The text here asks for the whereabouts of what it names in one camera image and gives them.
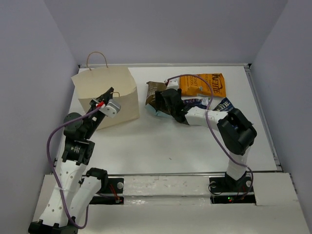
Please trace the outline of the light blue brown snack bag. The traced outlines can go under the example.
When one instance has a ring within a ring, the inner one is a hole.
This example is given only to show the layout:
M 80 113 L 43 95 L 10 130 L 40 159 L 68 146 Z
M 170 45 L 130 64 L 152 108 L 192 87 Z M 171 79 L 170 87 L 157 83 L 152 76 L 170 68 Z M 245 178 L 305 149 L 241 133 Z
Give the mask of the light blue brown snack bag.
M 156 91 L 164 91 L 166 90 L 166 85 L 161 82 L 149 81 L 146 83 L 147 88 L 147 95 L 145 100 L 145 108 L 146 110 L 157 117 L 165 117 L 171 118 L 167 111 L 158 110 L 156 108 Z

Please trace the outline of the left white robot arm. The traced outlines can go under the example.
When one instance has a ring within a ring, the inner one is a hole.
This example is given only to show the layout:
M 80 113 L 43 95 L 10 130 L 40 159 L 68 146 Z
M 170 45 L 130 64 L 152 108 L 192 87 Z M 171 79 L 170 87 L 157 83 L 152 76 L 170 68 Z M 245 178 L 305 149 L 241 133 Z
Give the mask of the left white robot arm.
M 113 93 L 110 87 L 91 99 L 85 115 L 69 113 L 63 124 L 49 135 L 46 153 L 56 185 L 38 221 L 30 223 L 30 234 L 76 234 L 86 227 L 78 223 L 82 213 L 87 214 L 93 196 L 108 187 L 106 170 L 91 168 L 87 171 L 86 167 L 95 147 L 91 136 L 105 117 L 114 118 L 120 111 L 121 106 L 113 99 Z M 65 146 L 56 168 L 50 155 L 50 143 L 59 130 L 63 130 Z

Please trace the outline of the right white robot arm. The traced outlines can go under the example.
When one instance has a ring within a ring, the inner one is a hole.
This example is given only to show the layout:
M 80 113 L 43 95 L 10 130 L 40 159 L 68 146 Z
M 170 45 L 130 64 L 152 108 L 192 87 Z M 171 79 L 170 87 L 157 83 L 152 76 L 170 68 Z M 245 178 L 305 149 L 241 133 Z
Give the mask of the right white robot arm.
M 257 131 L 239 109 L 202 109 L 185 103 L 181 99 L 181 91 L 175 89 L 156 91 L 156 109 L 168 112 L 181 124 L 207 127 L 229 158 L 224 176 L 225 187 L 229 191 L 236 191 L 245 185 L 247 191 L 251 191 L 254 175 L 247 165 L 247 157 L 257 137 Z

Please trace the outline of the orange Kettle chips bag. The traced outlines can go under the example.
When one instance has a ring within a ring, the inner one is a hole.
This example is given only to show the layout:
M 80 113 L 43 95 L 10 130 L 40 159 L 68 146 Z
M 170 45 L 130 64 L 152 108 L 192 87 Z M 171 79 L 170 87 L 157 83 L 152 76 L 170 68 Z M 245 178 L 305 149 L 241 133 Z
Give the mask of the orange Kettle chips bag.
M 213 90 L 214 97 L 225 98 L 226 85 L 224 76 L 219 74 L 197 74 L 207 83 L 210 84 Z M 199 78 L 193 76 L 182 76 L 179 78 L 179 88 L 183 96 L 210 96 L 211 90 L 208 85 Z

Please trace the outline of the beige paper bag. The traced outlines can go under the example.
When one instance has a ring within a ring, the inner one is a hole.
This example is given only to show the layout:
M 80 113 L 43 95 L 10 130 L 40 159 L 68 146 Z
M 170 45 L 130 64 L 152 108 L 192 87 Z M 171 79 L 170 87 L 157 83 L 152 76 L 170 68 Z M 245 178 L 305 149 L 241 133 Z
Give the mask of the beige paper bag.
M 137 84 L 131 72 L 126 66 L 104 65 L 97 68 L 91 68 L 89 61 L 86 61 L 86 70 L 79 72 L 71 77 L 75 86 L 75 92 L 78 95 L 84 111 L 90 108 L 90 101 L 98 98 L 100 95 L 109 92 L 112 99 L 121 106 L 120 111 L 114 118 L 105 117 L 98 130 L 112 127 L 114 125 L 126 123 L 138 119 L 139 101 Z

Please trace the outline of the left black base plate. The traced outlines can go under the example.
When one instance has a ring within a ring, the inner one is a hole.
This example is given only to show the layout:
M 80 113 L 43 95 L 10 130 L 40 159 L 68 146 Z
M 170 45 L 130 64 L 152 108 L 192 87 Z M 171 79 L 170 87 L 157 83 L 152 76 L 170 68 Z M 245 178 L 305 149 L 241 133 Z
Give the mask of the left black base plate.
M 90 205 L 123 205 L 124 204 L 124 178 L 111 177 L 108 178 L 106 186 L 93 196 Z

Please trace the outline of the purple snack bag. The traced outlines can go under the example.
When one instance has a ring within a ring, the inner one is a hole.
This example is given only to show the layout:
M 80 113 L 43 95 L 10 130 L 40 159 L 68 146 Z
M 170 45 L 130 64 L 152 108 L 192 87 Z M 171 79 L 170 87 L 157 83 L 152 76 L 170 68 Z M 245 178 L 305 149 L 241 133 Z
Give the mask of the purple snack bag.
M 206 109 L 208 104 L 210 103 L 210 98 L 209 97 L 186 98 L 183 99 L 182 102 L 186 107 L 189 108 L 198 107 L 200 109 Z

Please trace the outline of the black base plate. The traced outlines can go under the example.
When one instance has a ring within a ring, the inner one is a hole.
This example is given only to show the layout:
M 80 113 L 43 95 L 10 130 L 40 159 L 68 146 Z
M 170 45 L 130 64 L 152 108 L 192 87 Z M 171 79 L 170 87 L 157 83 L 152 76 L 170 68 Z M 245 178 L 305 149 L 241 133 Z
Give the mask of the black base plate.
M 254 188 L 251 188 L 245 195 L 250 185 L 250 176 L 243 178 L 241 183 L 234 185 L 234 187 L 226 183 L 225 177 L 210 177 L 208 184 L 208 190 L 211 194 L 210 201 L 212 204 L 256 204 Z
M 106 186 L 93 196 L 90 205 L 123 205 L 124 204 L 124 178 L 111 177 L 108 178 Z

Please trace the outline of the silver metal rail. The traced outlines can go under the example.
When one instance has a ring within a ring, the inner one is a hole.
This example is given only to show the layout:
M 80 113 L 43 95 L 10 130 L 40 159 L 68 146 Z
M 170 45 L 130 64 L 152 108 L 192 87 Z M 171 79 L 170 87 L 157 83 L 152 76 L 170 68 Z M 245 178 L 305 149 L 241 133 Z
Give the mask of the silver metal rail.
M 225 172 L 108 174 L 108 176 L 224 176 Z

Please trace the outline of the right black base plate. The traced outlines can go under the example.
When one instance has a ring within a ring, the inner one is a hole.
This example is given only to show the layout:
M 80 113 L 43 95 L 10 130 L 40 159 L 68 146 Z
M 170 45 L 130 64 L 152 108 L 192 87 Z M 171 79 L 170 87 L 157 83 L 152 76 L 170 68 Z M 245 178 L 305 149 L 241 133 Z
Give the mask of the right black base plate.
M 226 183 L 225 177 L 210 177 L 208 184 L 208 190 L 211 194 L 210 201 L 212 204 L 256 204 L 254 188 L 251 188 L 245 195 L 250 185 L 250 176 L 243 178 L 241 183 L 234 185 L 234 187 Z

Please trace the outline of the blue potato chips bag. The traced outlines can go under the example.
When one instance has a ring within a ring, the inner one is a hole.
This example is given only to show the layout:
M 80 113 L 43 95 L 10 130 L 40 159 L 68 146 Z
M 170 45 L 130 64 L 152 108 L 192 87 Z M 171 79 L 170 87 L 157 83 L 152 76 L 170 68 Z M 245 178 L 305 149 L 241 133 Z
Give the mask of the blue potato chips bag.
M 229 112 L 232 109 L 234 109 L 233 104 L 227 97 L 225 97 L 213 110 L 220 112 Z

